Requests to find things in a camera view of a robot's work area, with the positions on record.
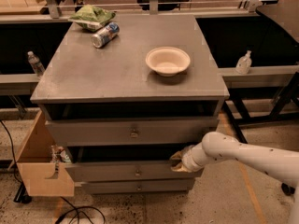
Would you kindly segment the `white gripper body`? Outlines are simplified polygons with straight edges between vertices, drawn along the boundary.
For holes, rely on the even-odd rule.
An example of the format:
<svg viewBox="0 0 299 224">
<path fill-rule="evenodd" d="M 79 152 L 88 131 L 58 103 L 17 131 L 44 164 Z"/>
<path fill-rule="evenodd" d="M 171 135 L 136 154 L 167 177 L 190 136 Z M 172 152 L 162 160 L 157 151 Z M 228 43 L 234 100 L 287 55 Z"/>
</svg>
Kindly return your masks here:
<svg viewBox="0 0 299 224">
<path fill-rule="evenodd" d="M 192 151 L 193 146 L 185 147 L 181 151 L 181 166 L 188 173 L 195 173 L 201 169 L 200 165 L 195 162 Z"/>
</svg>

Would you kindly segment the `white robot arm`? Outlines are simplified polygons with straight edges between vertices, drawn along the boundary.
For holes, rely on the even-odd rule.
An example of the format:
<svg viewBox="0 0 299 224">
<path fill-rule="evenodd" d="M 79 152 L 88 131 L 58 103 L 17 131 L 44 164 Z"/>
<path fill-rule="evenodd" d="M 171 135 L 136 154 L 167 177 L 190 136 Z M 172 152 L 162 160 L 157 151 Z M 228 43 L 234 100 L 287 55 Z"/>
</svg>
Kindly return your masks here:
<svg viewBox="0 0 299 224">
<path fill-rule="evenodd" d="M 206 133 L 197 145 L 183 148 L 171 156 L 178 163 L 174 172 L 195 173 L 206 165 L 236 160 L 269 175 L 295 189 L 294 204 L 288 224 L 299 224 L 299 153 L 273 147 L 261 147 L 239 142 L 232 136 Z"/>
</svg>

